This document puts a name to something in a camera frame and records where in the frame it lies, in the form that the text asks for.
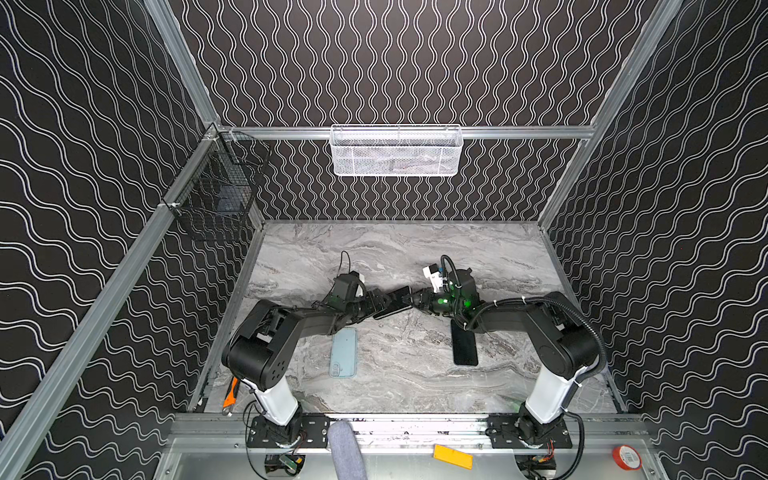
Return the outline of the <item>white smartphone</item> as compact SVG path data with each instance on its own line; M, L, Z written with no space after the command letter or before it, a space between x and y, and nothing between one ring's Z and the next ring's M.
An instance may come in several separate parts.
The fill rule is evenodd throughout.
M373 315L373 318L380 320L407 310L410 310L413 305L411 302L412 290L409 286L401 287L397 290L386 294L388 303L386 307Z

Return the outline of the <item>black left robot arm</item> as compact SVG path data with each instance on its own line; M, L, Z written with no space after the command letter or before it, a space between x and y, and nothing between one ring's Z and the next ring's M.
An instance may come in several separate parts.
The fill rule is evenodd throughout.
M285 379L299 340L333 335L382 313L391 303L378 290L361 296L328 294L310 307L260 300L228 340L221 363L254 391L269 422L286 427L299 411L299 402Z

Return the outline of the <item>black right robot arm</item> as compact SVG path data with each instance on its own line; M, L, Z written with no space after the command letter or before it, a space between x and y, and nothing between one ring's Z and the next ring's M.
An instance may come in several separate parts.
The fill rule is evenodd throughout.
M478 364L478 334L516 331L528 335L540 370L515 421L518 438L527 444L540 444L559 428L575 392L607 362L600 335L560 292L485 302L458 288L437 293L426 288L412 294L408 303L450 320L457 365Z

